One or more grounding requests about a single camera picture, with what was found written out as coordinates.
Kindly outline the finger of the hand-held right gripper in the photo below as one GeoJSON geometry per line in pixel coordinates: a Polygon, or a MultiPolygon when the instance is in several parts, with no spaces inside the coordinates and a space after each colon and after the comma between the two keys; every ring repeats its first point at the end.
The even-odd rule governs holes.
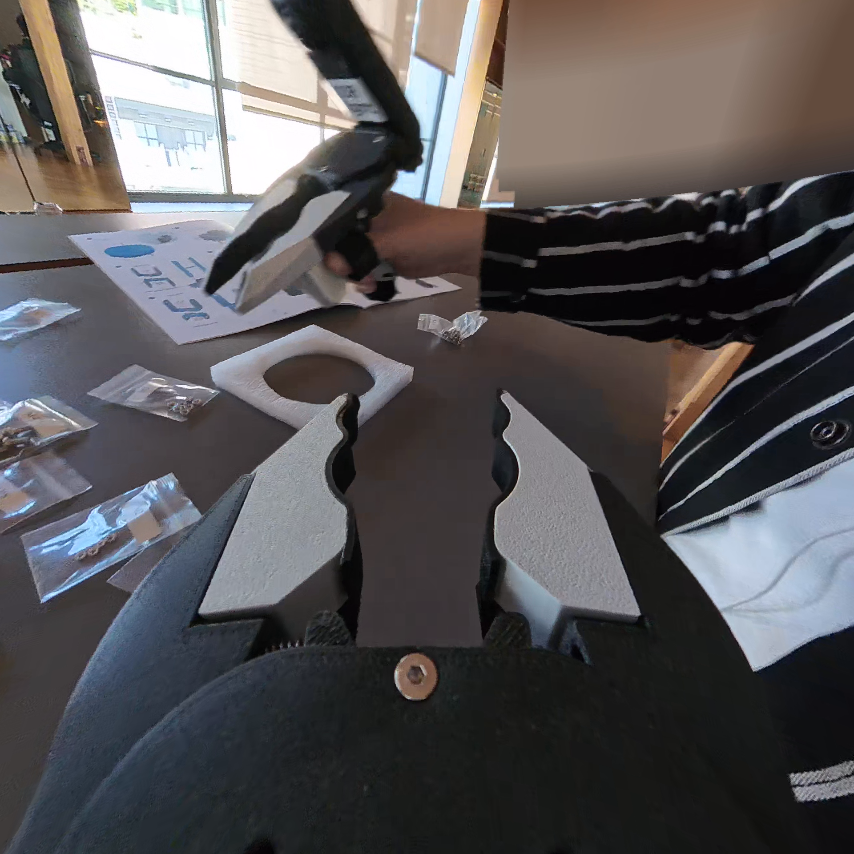
{"type": "Polygon", "coordinates": [[[264,248],[250,250],[235,277],[235,310],[246,314],[280,292],[306,294],[323,307],[340,305],[347,297],[345,279],[324,266],[326,250],[319,245],[323,226],[337,225],[339,210],[350,198],[347,190],[334,190],[309,201],[295,225],[264,248]]]}
{"type": "Polygon", "coordinates": [[[304,206],[320,196],[321,188],[312,177],[283,175],[275,181],[243,215],[210,263],[204,292],[214,295],[228,284],[238,289],[235,277],[241,262],[250,259],[249,251],[262,249],[287,233],[304,206]]]}

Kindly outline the white foam frame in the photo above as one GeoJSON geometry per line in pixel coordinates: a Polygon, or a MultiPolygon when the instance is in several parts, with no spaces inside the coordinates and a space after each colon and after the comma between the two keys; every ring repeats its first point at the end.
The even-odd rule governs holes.
{"type": "Polygon", "coordinates": [[[412,381],[413,367],[390,359],[368,347],[319,326],[303,329],[219,362],[211,378],[220,390],[251,407],[300,430],[321,411],[322,405],[292,400],[272,390],[266,373],[289,359],[329,355],[362,367],[373,385],[359,398],[358,424],[363,425],[393,400],[412,381]]]}

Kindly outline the person's striped jacket torso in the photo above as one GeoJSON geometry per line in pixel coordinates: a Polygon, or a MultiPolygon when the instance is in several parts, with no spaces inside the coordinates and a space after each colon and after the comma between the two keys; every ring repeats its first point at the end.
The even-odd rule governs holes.
{"type": "Polygon", "coordinates": [[[820,852],[852,852],[852,237],[662,467],[659,532],[768,696],[820,852]]]}

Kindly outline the person's right hand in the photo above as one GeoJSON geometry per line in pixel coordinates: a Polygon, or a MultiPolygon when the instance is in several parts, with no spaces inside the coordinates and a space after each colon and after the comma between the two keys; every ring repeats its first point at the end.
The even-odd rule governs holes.
{"type": "Polygon", "coordinates": [[[379,261],[403,278],[479,278],[486,222],[484,210],[436,207],[388,191],[368,239],[379,261]]]}

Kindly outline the large window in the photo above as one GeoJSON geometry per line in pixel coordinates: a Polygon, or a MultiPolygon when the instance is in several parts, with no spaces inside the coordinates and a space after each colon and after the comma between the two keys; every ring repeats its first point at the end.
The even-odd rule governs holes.
{"type": "Polygon", "coordinates": [[[256,196],[339,131],[319,79],[317,125],[241,107],[221,72],[218,2],[78,2],[133,194],[256,196]]]}

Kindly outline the person's right forearm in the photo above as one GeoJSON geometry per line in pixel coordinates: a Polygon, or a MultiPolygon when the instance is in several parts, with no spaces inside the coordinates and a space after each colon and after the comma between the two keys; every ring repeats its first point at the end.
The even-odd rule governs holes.
{"type": "Polygon", "coordinates": [[[754,342],[852,236],[853,173],[488,213],[478,306],[644,342],[754,342]]]}

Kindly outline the light wooden door frame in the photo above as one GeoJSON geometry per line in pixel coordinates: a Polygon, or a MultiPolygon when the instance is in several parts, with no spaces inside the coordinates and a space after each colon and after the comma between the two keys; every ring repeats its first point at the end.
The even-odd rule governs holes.
{"type": "Polygon", "coordinates": [[[27,32],[32,41],[67,156],[75,165],[91,167],[93,165],[91,151],[80,120],[78,102],[68,75],[49,2],[19,1],[19,6],[27,22],[27,32]]]}

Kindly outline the beige roller blind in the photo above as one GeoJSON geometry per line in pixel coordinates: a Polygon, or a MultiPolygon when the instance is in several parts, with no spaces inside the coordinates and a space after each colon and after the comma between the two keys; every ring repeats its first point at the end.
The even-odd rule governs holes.
{"type": "Polygon", "coordinates": [[[320,122],[318,75],[267,1],[218,2],[221,72],[242,108],[320,122]]]}
{"type": "Polygon", "coordinates": [[[454,76],[467,1],[420,1],[414,56],[454,76]]]}

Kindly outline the group of flat parts bags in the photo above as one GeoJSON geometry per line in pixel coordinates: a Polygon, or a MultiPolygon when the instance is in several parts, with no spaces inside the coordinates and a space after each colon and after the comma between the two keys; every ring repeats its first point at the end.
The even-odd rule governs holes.
{"type": "MultiPolygon", "coordinates": [[[[89,396],[182,423],[217,393],[130,366],[89,396]]],[[[55,449],[97,422],[49,395],[2,401],[2,533],[86,495],[90,481],[55,449]]],[[[40,603],[153,547],[172,545],[201,517],[169,473],[21,535],[40,603]]]]}

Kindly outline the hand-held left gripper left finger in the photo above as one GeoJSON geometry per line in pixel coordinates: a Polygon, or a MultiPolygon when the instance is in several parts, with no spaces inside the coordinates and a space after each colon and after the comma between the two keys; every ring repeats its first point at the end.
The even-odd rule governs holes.
{"type": "Polygon", "coordinates": [[[358,633],[364,573],[354,509],[359,400],[340,395],[254,471],[201,605],[206,622],[262,617],[306,637],[318,614],[358,633]]]}

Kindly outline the labelled clear screw bag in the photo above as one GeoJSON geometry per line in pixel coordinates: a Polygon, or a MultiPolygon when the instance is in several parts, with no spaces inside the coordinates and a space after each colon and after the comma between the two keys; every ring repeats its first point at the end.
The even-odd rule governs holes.
{"type": "Polygon", "coordinates": [[[430,333],[443,342],[459,346],[464,341],[464,330],[455,321],[448,321],[432,314],[420,314],[418,330],[430,333]]]}

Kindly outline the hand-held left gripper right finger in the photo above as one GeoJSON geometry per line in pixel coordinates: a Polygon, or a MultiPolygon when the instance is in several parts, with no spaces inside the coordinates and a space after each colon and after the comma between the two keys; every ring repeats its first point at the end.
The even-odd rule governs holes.
{"type": "Polygon", "coordinates": [[[577,620],[635,625],[641,609],[589,467],[506,390],[497,390],[476,591],[486,636],[518,614],[533,646],[568,646],[577,620]]]}

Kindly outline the printed instruction manual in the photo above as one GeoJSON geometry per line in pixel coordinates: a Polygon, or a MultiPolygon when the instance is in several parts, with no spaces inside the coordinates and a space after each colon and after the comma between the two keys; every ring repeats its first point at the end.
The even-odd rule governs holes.
{"type": "Polygon", "coordinates": [[[204,293],[205,275],[233,226],[191,219],[161,226],[91,232],[71,242],[177,344],[267,326],[321,308],[312,297],[280,292],[254,310],[235,310],[238,287],[204,293]]]}

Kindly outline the beige pillar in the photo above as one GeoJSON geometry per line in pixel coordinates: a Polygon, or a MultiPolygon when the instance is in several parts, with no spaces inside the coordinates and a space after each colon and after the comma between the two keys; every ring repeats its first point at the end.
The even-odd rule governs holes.
{"type": "Polygon", "coordinates": [[[453,135],[446,145],[446,169],[438,198],[445,208],[458,205],[502,5],[502,1],[469,2],[466,10],[459,55],[462,67],[452,85],[453,135]]]}

